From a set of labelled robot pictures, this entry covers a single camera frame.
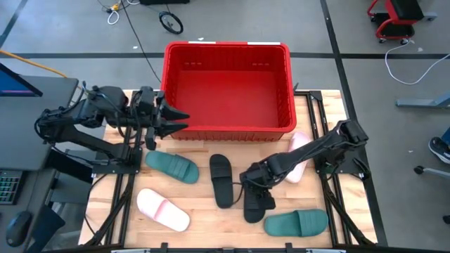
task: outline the red plastic bin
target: red plastic bin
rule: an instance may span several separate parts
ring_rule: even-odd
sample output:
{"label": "red plastic bin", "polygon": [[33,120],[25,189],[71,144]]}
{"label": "red plastic bin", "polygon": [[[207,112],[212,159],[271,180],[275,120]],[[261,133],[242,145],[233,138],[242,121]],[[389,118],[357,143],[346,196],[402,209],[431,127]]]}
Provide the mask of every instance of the red plastic bin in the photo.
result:
{"label": "red plastic bin", "polygon": [[175,139],[276,141],[297,124],[285,44],[172,42],[162,90],[191,116]]}

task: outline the caster wheel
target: caster wheel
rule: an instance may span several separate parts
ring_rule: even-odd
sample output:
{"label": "caster wheel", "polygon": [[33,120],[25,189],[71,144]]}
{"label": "caster wheel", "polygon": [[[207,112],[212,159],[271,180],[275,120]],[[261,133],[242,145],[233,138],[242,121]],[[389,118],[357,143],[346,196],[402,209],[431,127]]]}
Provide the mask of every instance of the caster wheel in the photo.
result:
{"label": "caster wheel", "polygon": [[422,166],[417,166],[416,168],[414,168],[414,172],[417,174],[417,175],[420,175],[420,174],[422,174],[423,173],[423,167]]}
{"label": "caster wheel", "polygon": [[184,31],[183,23],[173,13],[167,11],[160,12],[160,23],[164,29],[172,34],[181,34]]}
{"label": "caster wheel", "polygon": [[450,215],[444,215],[442,219],[444,220],[445,224],[450,224]]}
{"label": "caster wheel", "polygon": [[409,39],[401,39],[400,44],[406,45],[406,44],[408,44],[408,42],[409,42]]}

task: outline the monitor screen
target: monitor screen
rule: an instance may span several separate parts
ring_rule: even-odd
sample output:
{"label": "monitor screen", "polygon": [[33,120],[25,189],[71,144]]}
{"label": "monitor screen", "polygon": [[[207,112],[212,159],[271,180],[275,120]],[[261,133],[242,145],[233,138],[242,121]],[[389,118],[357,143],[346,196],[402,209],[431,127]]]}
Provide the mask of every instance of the monitor screen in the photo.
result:
{"label": "monitor screen", "polygon": [[0,96],[42,96],[42,92],[0,64]]}

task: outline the white slide sandal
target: white slide sandal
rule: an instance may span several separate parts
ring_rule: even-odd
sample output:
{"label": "white slide sandal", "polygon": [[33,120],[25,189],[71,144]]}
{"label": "white slide sandal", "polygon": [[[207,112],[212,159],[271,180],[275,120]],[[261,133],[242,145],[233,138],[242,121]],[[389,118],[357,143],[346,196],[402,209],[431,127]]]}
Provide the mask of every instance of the white slide sandal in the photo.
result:
{"label": "white slide sandal", "polygon": [[178,232],[185,231],[191,221],[187,213],[151,189],[139,192],[137,204],[141,213]]}

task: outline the gray floor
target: gray floor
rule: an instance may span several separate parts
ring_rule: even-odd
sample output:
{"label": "gray floor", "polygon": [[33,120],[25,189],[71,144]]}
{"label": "gray floor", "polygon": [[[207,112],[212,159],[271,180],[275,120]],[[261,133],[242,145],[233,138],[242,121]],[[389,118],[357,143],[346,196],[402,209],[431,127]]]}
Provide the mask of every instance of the gray floor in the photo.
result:
{"label": "gray floor", "polygon": [[[20,0],[0,1],[0,31],[13,16]],[[112,0],[103,0],[111,4]],[[341,53],[385,53],[398,42],[379,44],[375,28],[366,16],[369,0],[327,0]],[[164,10],[164,6],[154,6]],[[180,36],[162,29],[158,14],[145,6],[129,11],[146,52],[161,53],[176,40],[282,41],[291,52],[332,53],[320,1],[317,0],[192,0],[170,5],[184,23]],[[436,12],[434,22],[416,26],[415,44],[396,53],[450,53],[450,1],[435,0],[427,11]],[[113,26],[108,14],[94,0],[28,0],[1,49],[14,53],[139,53],[137,41],[123,11]],[[112,85],[137,89],[159,88],[142,58],[32,59],[86,80],[89,86]],[[0,62],[21,74],[53,76],[52,73],[16,60]],[[162,59],[152,58],[156,72]],[[400,79],[417,79],[434,60],[391,60]],[[341,89],[334,59],[292,58],[294,84],[299,89]],[[450,226],[442,222],[450,214],[450,181],[433,175],[417,176],[416,165],[449,169],[428,150],[433,136],[450,127],[449,112],[399,109],[396,98],[433,98],[449,90],[450,61],[437,65],[415,86],[394,81],[384,60],[343,60],[359,121],[370,136],[367,145],[380,211],[390,246],[449,249]],[[100,136],[102,129],[93,134]]]}

